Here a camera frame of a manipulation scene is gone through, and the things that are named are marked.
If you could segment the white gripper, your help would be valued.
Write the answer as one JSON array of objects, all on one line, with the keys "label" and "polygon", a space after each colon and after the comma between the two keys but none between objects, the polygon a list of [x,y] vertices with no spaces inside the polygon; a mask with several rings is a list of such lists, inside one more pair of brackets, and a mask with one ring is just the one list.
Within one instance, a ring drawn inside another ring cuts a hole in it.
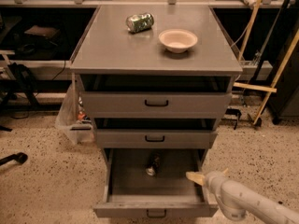
[{"label": "white gripper", "polygon": [[206,175],[197,172],[187,172],[186,177],[192,182],[204,186],[212,194],[220,194],[222,184],[229,179],[227,176],[229,169],[221,171],[212,171]]}]

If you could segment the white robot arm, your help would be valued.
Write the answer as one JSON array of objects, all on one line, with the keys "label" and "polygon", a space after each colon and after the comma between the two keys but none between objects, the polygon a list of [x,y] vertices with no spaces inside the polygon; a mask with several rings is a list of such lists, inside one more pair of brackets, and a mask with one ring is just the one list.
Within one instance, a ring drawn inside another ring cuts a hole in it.
[{"label": "white robot arm", "polygon": [[243,220],[250,212],[265,224],[299,224],[297,212],[230,179],[226,173],[227,170],[206,175],[187,172],[186,177],[212,193],[222,213],[232,221]]}]

